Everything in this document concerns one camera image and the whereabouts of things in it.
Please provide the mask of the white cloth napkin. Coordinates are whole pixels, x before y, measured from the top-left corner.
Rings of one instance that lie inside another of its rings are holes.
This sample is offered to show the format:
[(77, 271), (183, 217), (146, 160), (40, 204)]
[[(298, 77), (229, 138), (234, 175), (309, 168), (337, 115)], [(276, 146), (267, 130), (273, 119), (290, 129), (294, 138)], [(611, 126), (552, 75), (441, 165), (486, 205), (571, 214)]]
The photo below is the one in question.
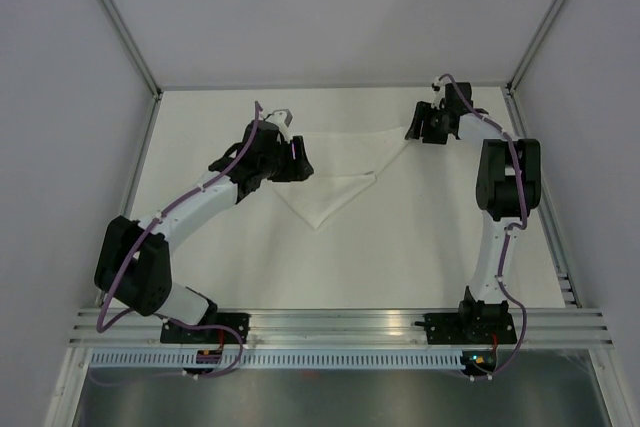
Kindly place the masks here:
[(407, 144), (401, 127), (303, 138), (314, 173), (300, 183), (275, 183), (273, 189), (314, 230), (372, 186)]

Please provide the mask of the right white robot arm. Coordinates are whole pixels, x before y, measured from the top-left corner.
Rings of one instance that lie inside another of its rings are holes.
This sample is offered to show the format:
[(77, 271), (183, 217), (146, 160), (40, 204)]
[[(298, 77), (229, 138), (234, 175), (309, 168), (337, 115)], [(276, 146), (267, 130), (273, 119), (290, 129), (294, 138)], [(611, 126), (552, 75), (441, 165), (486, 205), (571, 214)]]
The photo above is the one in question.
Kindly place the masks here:
[(459, 335), (478, 342), (492, 328), (512, 327), (507, 279), (517, 235), (541, 200), (541, 146), (510, 134), (474, 106), (472, 87), (449, 74), (431, 84), (431, 102), (416, 104), (407, 140), (445, 145), (453, 137), (479, 149), (476, 204), (483, 215), (481, 246), (471, 281), (453, 317)]

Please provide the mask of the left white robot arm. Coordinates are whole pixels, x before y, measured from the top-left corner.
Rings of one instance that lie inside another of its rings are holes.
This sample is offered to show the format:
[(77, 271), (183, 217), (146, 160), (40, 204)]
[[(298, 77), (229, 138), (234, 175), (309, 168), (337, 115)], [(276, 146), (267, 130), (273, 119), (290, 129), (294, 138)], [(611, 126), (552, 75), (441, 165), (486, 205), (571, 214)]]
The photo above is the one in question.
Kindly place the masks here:
[(217, 305), (174, 281), (171, 258), (177, 248), (214, 216), (255, 192), (263, 182), (303, 182), (314, 169), (304, 140), (289, 132), (287, 109), (259, 116), (207, 172), (168, 206), (131, 220), (118, 216), (107, 226), (95, 285), (104, 302), (118, 300), (141, 315), (156, 315), (183, 325), (195, 342), (218, 331)]

